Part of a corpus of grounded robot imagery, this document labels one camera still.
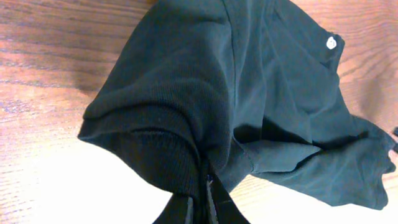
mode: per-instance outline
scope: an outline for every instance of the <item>dark green fabric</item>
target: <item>dark green fabric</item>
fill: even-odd
[[[146,162],[123,156],[131,146],[170,158],[162,168],[183,187],[148,175],[160,168],[141,165],[142,176],[196,201],[187,186],[199,176],[186,161],[199,170],[208,158],[228,191],[252,174],[330,205],[382,209],[395,142],[349,113],[336,73],[344,44],[288,0],[160,0],[87,107],[79,138],[133,168]],[[171,140],[138,140],[148,131]],[[126,132],[137,135],[129,144]],[[164,153],[175,145],[184,156]]]

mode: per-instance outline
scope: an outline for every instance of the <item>wooden table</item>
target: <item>wooden table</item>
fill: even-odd
[[[398,1],[294,2],[345,39],[338,71],[350,111],[391,132],[398,126]],[[152,4],[0,0],[1,223],[129,223],[131,170],[76,135]],[[231,195],[251,223],[396,223],[398,172],[385,175],[384,186],[390,202],[381,212],[332,208],[253,177]]]

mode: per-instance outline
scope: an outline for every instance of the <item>white button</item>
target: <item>white button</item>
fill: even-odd
[[[328,42],[326,42],[326,46],[331,50],[337,46],[337,42],[333,37],[329,37]]]

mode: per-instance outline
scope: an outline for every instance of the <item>cloth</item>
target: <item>cloth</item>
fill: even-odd
[[[330,205],[380,210],[396,143],[347,110],[336,73],[344,44],[288,0],[160,0],[78,137],[175,193],[183,217],[194,211],[188,222],[225,217],[221,205],[233,202],[212,188],[230,192],[249,174]]]

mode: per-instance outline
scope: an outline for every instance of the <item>garment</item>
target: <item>garment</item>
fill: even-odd
[[[160,0],[78,137],[173,192],[181,223],[229,223],[224,204],[247,223],[227,191],[249,174],[330,205],[382,209],[396,143],[347,110],[344,44],[288,0]]]

